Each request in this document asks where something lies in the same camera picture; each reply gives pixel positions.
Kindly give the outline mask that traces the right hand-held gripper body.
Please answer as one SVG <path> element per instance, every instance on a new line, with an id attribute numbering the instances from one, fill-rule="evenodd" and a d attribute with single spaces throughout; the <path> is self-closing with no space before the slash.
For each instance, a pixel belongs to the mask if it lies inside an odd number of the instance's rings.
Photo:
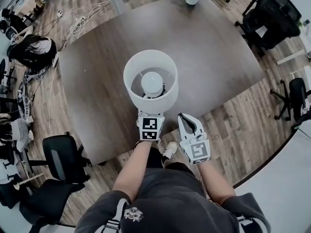
<path id="1" fill-rule="evenodd" d="M 190 140 L 183 140 L 179 145 L 191 165 L 211 159 L 209 140 L 204 135 L 199 135 Z"/>

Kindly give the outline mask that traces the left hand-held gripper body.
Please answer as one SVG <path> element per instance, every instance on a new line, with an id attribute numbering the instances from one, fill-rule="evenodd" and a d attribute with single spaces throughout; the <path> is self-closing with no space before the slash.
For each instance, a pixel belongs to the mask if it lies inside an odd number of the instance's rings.
<path id="1" fill-rule="evenodd" d="M 137 127 L 141 141 L 156 141 L 160 139 L 165 117 L 163 113 L 149 114 L 143 111 L 138 112 Z"/>

